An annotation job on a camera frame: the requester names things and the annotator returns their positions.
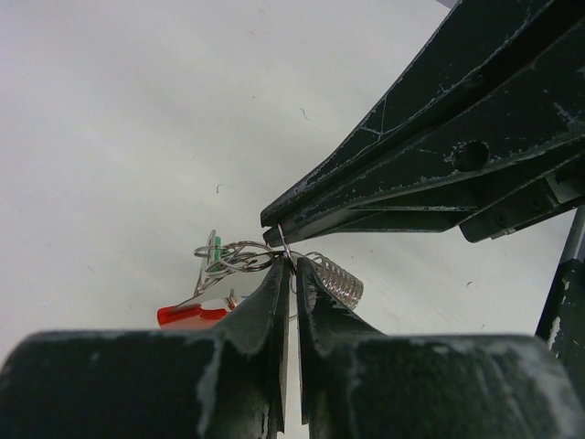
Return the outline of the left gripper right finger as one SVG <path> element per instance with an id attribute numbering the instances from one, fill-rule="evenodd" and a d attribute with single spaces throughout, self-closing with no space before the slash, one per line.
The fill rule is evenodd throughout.
<path id="1" fill-rule="evenodd" d="M 313 438 L 577 438 L 580 401 L 519 335 L 391 337 L 296 268 L 302 421 Z"/>

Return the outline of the green tag key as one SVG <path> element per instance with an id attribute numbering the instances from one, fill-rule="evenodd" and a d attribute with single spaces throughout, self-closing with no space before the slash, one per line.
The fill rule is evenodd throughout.
<path id="1" fill-rule="evenodd" d="M 215 260 L 218 260 L 219 256 L 223 252 L 222 239 L 218 235 L 216 235 L 214 237 L 213 244 L 214 244 L 214 246 L 213 246 L 212 255 L 213 255 L 213 258 Z"/>

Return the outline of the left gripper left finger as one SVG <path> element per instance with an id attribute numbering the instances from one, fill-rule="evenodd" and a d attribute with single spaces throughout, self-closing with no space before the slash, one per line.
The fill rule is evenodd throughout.
<path id="1" fill-rule="evenodd" d="M 1 370 L 4 438 L 273 438 L 284 429 L 289 266 L 200 330 L 55 331 Z"/>

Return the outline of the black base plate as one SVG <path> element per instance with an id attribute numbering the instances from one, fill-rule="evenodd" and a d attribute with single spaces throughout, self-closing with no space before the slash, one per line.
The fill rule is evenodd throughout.
<path id="1" fill-rule="evenodd" d="M 536 336 L 561 361 L 573 384 L 584 386 L 584 208 L 576 210 Z"/>

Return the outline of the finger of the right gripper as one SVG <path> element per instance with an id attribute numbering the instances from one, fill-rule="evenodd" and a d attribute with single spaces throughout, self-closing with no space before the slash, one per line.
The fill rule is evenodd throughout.
<path id="1" fill-rule="evenodd" d="M 340 173 L 449 122 L 573 27 L 584 30 L 581 1 L 459 2 L 348 137 L 268 207 L 286 198 L 305 200 L 331 187 Z"/>
<path id="2" fill-rule="evenodd" d="M 264 239 L 457 227 L 478 242 L 574 208 L 583 185 L 584 30 L 573 27 L 449 122 L 268 207 Z"/>

